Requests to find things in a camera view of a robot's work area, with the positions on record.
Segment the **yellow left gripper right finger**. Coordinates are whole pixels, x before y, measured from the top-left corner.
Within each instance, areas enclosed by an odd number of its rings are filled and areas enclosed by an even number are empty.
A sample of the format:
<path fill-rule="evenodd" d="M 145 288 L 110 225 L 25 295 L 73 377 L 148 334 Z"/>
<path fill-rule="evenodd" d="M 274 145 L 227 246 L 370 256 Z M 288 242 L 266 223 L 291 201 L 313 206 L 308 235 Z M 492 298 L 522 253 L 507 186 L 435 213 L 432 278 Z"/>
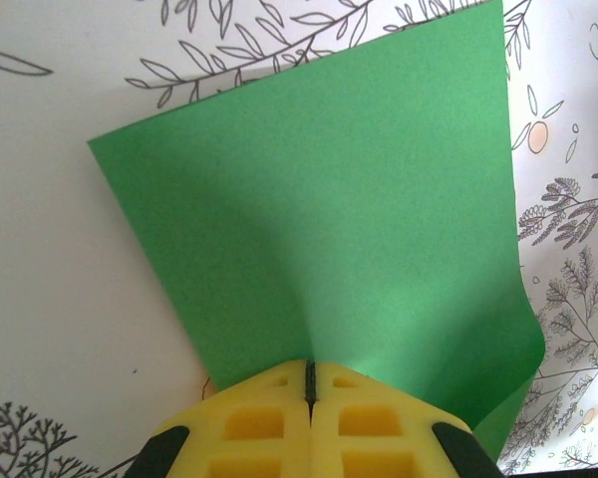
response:
<path fill-rule="evenodd" d="M 498 478 L 458 417 L 334 363 L 308 363 L 310 478 Z"/>

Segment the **green square paper sheet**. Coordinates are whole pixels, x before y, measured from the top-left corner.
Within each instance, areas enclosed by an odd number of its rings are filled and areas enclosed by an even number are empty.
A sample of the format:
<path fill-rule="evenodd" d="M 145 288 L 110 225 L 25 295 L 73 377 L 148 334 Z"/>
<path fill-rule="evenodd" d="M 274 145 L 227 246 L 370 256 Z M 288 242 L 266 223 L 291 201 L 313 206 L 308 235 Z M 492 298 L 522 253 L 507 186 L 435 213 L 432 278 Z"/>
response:
<path fill-rule="evenodd" d="M 519 268 L 502 0 L 89 146 L 217 388 L 335 362 L 500 454 L 544 356 Z"/>

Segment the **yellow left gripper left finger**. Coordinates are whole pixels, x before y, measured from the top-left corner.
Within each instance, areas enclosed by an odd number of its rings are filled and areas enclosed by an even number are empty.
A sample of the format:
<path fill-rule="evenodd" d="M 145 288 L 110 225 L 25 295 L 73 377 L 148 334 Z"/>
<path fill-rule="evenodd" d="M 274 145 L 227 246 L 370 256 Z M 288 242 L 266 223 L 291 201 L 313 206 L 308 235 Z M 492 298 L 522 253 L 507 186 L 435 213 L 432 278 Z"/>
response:
<path fill-rule="evenodd" d="M 129 478 L 309 478 L 312 363 L 292 360 L 162 423 Z"/>

